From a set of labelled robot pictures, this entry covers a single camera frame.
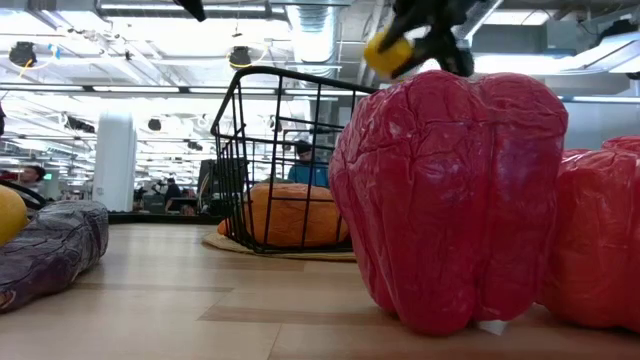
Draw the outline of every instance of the gray fabric object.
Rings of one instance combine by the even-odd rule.
[[[0,313],[66,289],[107,250],[108,214],[92,201],[61,201],[37,212],[0,247]]]

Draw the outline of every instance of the white pillar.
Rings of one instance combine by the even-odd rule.
[[[100,114],[93,200],[109,211],[131,211],[136,166],[136,127],[130,112]]]

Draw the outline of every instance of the yellow ball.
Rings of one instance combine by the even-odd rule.
[[[0,246],[11,241],[27,224],[27,207],[20,195],[0,185]]]

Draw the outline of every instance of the giant pepper sculpture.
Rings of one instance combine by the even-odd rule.
[[[432,335],[526,311],[566,129],[558,98],[515,74],[427,72],[361,100],[330,180],[377,304]]]
[[[566,154],[560,166],[558,235],[539,302],[578,325],[640,332],[640,143],[631,140]]]

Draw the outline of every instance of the wooden floor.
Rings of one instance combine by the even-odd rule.
[[[112,226],[71,290],[0,316],[0,359],[640,359],[640,336],[541,308],[502,336],[418,336],[378,311],[355,264],[222,252],[200,243],[213,230]]]

